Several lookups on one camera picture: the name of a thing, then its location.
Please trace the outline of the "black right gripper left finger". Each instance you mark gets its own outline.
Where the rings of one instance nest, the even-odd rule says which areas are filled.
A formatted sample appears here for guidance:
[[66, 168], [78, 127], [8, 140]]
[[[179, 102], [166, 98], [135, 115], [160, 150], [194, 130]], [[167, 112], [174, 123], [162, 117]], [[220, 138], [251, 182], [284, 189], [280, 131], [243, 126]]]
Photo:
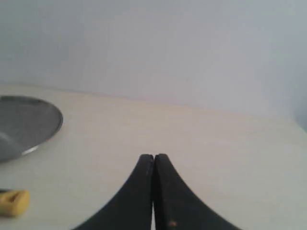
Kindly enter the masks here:
[[121, 189], [77, 230], [149, 230], [154, 158], [142, 154]]

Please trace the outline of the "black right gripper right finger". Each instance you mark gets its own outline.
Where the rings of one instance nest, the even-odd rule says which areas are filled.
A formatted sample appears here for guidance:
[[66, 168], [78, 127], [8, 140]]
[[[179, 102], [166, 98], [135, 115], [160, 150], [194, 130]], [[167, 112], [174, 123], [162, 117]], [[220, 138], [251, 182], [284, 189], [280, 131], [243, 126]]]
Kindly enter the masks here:
[[154, 158], [153, 207], [157, 230], [237, 230], [186, 185], [166, 154]]

